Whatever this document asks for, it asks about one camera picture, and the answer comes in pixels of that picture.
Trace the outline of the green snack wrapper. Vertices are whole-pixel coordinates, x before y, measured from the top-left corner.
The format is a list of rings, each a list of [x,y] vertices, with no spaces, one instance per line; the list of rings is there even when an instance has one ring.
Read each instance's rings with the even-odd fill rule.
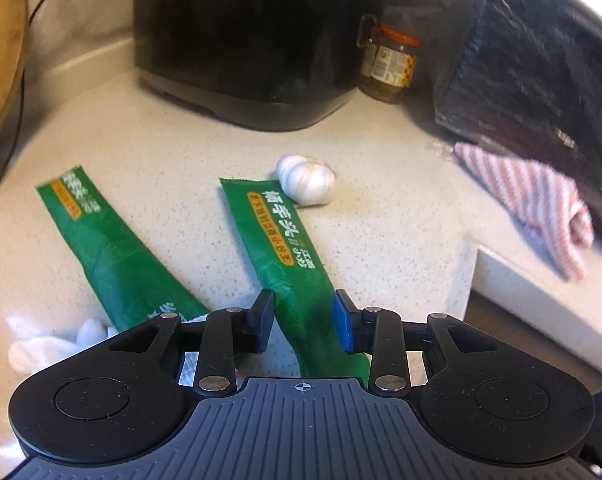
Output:
[[[341,348],[333,284],[279,182],[223,179],[220,185],[258,282],[275,294],[276,320],[301,375],[367,380],[368,358]]]
[[[54,224],[120,332],[161,314],[189,322],[208,313],[150,252],[81,166],[39,185]]]

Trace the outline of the white tissue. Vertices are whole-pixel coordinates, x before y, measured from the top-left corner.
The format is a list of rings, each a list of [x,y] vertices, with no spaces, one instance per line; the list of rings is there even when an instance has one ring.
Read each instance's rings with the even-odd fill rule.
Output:
[[[17,373],[30,376],[117,334],[113,326],[88,318],[78,329],[74,340],[36,336],[14,342],[9,348],[8,360]]]

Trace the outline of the garlic bulb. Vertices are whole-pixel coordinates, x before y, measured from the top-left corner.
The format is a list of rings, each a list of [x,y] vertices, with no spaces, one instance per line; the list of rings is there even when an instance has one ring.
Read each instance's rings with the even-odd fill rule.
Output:
[[[300,206],[327,205],[336,192],[336,172],[313,157],[284,155],[277,162],[276,175],[284,194]]]

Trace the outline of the pink striped cloth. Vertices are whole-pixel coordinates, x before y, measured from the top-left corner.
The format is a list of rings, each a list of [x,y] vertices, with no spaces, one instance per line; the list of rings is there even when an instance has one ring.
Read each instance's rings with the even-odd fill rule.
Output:
[[[582,252],[592,247],[595,232],[573,179],[542,162],[491,154],[469,143],[457,143],[454,154],[529,236],[543,244],[566,280],[586,277]]]

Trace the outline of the glass jar orange lid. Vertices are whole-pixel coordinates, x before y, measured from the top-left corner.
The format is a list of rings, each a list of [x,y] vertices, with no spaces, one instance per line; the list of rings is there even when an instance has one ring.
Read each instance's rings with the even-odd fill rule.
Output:
[[[412,86],[421,41],[389,25],[377,25],[366,45],[358,88],[371,98],[397,104]]]

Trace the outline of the large black rice cooker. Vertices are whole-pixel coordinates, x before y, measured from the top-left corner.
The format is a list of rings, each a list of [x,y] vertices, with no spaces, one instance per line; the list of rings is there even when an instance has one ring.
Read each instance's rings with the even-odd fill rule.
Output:
[[[134,0],[135,65],[152,90],[261,131],[299,130],[357,89],[386,0]]]

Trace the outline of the black foil covered stove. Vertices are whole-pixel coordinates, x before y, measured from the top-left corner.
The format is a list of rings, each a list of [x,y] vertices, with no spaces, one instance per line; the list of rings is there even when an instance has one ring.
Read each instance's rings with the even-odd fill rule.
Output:
[[[446,0],[441,126],[572,178],[602,233],[602,23],[569,0]]]

